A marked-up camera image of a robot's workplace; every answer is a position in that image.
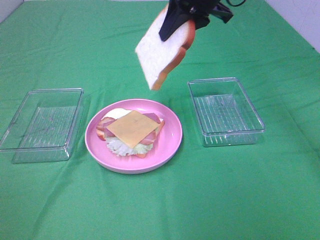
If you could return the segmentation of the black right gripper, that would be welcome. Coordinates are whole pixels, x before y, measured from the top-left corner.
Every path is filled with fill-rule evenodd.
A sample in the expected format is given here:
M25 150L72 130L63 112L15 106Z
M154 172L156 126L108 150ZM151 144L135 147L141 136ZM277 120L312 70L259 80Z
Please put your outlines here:
M160 39L165 42L184 23L193 20L195 29L206 27L213 15L227 23L234 14L220 0L170 0L166 16L159 30Z

